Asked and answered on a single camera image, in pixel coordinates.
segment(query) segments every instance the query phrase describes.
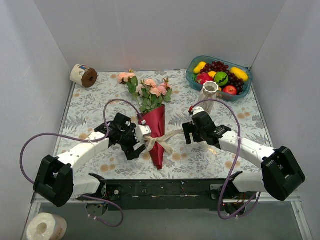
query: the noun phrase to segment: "red fruit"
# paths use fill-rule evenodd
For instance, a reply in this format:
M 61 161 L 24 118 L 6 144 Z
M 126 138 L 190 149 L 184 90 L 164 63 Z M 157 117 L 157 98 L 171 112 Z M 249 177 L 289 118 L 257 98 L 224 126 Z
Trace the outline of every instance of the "red fruit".
M 237 95 L 237 89 L 234 86 L 231 86 L 231 85 L 226 86 L 223 89 L 223 92 L 226 93 L 226 94 Z
M 214 79 L 208 73 L 205 73 L 205 72 L 202 74 L 199 74 L 196 77 L 196 81 L 201 85 L 205 84 L 208 81 L 213 81 L 213 80 Z

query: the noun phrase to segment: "yellow fruit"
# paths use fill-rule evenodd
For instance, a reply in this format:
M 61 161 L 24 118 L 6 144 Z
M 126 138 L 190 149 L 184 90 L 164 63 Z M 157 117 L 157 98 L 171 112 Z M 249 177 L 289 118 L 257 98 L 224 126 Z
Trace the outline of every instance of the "yellow fruit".
M 199 62 L 199 64 L 193 69 L 193 72 L 195 74 L 199 74 L 200 71 L 206 66 L 206 63 L 204 61 Z
M 230 73 L 234 74 L 238 79 L 242 79 L 244 82 L 248 81 L 248 75 L 237 67 L 232 67 Z
M 214 78 L 217 73 L 215 71 L 210 71 L 208 74 L 210 77 Z

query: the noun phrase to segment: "white wall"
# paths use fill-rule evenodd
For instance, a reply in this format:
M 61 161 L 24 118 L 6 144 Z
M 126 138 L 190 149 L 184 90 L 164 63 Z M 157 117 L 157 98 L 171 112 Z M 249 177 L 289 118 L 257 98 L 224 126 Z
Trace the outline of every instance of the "white wall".
M 285 0 L 34 0 L 70 67 L 186 69 L 199 55 L 251 66 Z
M 320 0 L 287 0 L 253 64 L 254 86 L 276 147 L 293 150 L 313 239 L 320 239 Z
M 57 132 L 70 90 L 70 67 L 32 0 L 0 1 L 0 236 L 20 239 L 33 186 L 19 154 L 33 135 Z M 35 140 L 24 165 L 35 179 L 54 138 Z

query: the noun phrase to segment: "roll of tape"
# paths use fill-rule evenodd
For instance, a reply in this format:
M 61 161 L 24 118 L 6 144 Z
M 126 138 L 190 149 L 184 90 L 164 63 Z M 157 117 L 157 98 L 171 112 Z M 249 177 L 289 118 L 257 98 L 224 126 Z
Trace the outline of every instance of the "roll of tape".
M 98 73 L 91 67 L 83 64 L 76 64 L 71 71 L 71 81 L 84 86 L 85 88 L 92 87 L 98 78 Z
M 60 240 L 67 230 L 67 222 L 61 217 L 50 213 L 38 214 L 26 229 L 28 240 Z

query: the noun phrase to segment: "black metal base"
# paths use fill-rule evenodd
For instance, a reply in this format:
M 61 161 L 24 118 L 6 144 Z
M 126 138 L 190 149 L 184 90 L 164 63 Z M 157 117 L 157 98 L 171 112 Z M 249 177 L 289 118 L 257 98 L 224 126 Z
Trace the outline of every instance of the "black metal base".
M 217 179 L 154 179 L 154 180 L 105 180 L 105 199 L 124 210 L 209 209 L 218 210 L 218 196 L 224 178 Z M 237 202 L 239 196 L 224 196 L 224 200 Z M 112 205 L 109 211 L 118 209 Z

